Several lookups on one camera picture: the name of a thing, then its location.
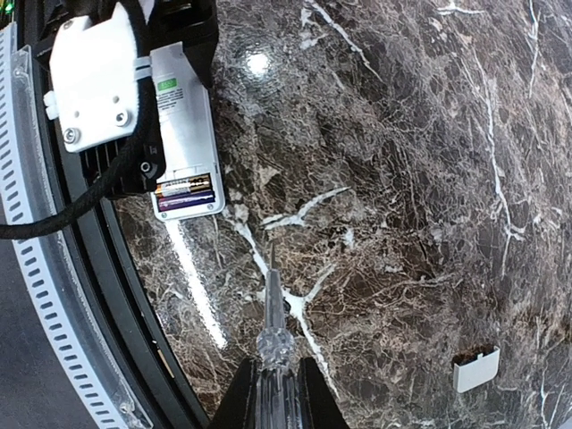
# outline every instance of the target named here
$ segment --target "purple battery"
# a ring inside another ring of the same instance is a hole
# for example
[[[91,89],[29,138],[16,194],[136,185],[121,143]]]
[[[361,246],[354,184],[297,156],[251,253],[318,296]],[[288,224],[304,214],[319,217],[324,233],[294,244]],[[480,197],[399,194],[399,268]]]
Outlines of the purple battery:
[[[200,206],[202,204],[214,203],[215,193],[212,190],[197,192],[195,194],[182,194],[175,197],[159,198],[157,203],[160,212],[168,212],[183,207]]]

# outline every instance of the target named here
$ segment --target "black cable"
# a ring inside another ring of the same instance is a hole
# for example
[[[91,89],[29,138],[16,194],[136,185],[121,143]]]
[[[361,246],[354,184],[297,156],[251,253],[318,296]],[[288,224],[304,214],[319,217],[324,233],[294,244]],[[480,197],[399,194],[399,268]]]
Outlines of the black cable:
[[[145,16],[138,0],[119,0],[129,15],[137,57],[150,54],[150,39]],[[112,190],[122,175],[132,169],[143,153],[148,133],[153,122],[158,122],[155,85],[151,77],[138,81],[139,113],[133,134],[121,148],[117,157],[109,164],[109,168],[78,199],[69,204],[58,214],[36,221],[18,225],[0,225],[0,240],[26,240],[60,231],[77,221],[85,213]]]

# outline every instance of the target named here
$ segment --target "green sticker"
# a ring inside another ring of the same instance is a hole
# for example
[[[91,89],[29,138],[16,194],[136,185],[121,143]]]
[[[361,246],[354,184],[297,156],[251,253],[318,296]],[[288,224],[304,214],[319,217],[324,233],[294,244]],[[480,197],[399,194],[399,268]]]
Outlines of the green sticker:
[[[177,86],[177,80],[175,78],[164,80],[157,84],[158,91],[165,91],[166,89],[175,88]]]

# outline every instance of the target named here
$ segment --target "bright light spot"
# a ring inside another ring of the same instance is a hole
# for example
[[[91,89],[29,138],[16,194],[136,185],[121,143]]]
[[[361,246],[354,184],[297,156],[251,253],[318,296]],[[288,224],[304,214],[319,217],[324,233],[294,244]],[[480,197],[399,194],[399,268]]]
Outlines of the bright light spot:
[[[181,225],[178,221],[170,221],[165,222],[165,226],[169,236],[171,237],[172,247],[177,253],[179,262],[181,263],[182,269],[185,273],[185,277],[187,277],[185,280],[187,281],[190,295],[197,306],[198,313],[200,314],[201,319],[203,319],[203,325],[213,338],[216,346],[219,349],[224,349],[228,341],[224,337],[221,325],[215,318],[215,311],[211,305],[208,295],[206,294],[205,286],[203,286],[203,283],[198,277],[192,253],[185,244],[185,240],[183,238]]]
[[[265,54],[253,54],[247,58],[248,69],[256,76],[262,76],[268,72],[270,60]]]

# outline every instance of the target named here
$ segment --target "brown marble countertop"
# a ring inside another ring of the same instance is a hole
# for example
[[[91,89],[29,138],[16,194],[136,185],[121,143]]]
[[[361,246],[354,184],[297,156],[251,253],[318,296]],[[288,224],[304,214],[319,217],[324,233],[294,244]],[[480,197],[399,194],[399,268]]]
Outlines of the brown marble countertop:
[[[220,0],[228,206],[118,203],[212,414],[256,354],[273,240],[300,355],[355,429],[556,429],[572,405],[568,0]],[[451,360],[500,347],[497,377]]]

